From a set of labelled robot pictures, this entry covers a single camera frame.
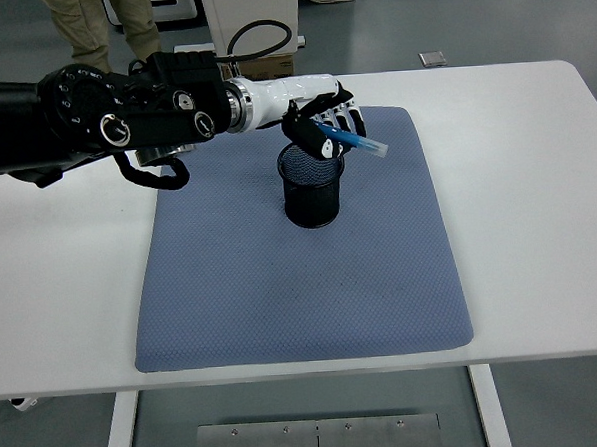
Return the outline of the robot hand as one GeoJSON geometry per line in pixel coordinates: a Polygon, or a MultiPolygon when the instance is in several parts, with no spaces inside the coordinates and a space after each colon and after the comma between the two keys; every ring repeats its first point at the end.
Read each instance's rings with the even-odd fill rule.
{"type": "Polygon", "coordinates": [[[317,124],[332,115],[339,129],[365,137],[361,111],[354,95],[332,75],[313,74],[270,81],[237,80],[242,93],[241,131],[279,125],[291,143],[318,160],[338,158],[352,145],[331,139],[317,124]]]}

